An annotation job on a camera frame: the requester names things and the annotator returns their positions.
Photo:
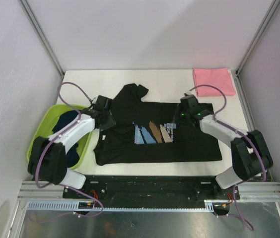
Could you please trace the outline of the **black printed t shirt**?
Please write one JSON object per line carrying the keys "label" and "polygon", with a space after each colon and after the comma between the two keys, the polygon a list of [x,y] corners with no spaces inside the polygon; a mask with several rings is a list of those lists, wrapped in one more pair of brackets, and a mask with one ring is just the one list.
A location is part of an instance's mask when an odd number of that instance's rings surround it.
{"label": "black printed t shirt", "polygon": [[217,139],[176,120],[177,103],[142,101],[148,92],[140,84],[127,84],[113,99],[116,125],[99,133],[98,165],[222,160]]}

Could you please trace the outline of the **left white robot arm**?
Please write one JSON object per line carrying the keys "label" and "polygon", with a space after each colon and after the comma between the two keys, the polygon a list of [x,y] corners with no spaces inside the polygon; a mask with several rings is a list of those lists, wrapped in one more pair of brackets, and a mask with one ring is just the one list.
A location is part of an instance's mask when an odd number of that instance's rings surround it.
{"label": "left white robot arm", "polygon": [[35,180],[73,187],[78,197],[86,198],[91,186],[85,183],[85,175],[68,167],[67,153],[95,129],[107,130],[116,125],[110,111],[111,104],[112,99],[100,95],[92,100],[89,107],[81,110],[69,105],[76,112],[73,119],[52,135],[35,138],[27,168]]}

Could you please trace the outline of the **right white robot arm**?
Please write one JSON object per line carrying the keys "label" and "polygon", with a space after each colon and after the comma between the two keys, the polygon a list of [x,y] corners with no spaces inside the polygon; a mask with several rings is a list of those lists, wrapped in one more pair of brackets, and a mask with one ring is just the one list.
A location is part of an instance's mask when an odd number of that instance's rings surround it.
{"label": "right white robot arm", "polygon": [[222,199],[228,188],[239,185],[261,174],[267,179],[266,169],[273,165],[268,146],[258,130],[244,131],[218,120],[216,114],[202,109],[202,104],[194,95],[180,99],[174,119],[176,122],[192,124],[196,129],[209,134],[231,149],[232,166],[215,177],[210,193]]}

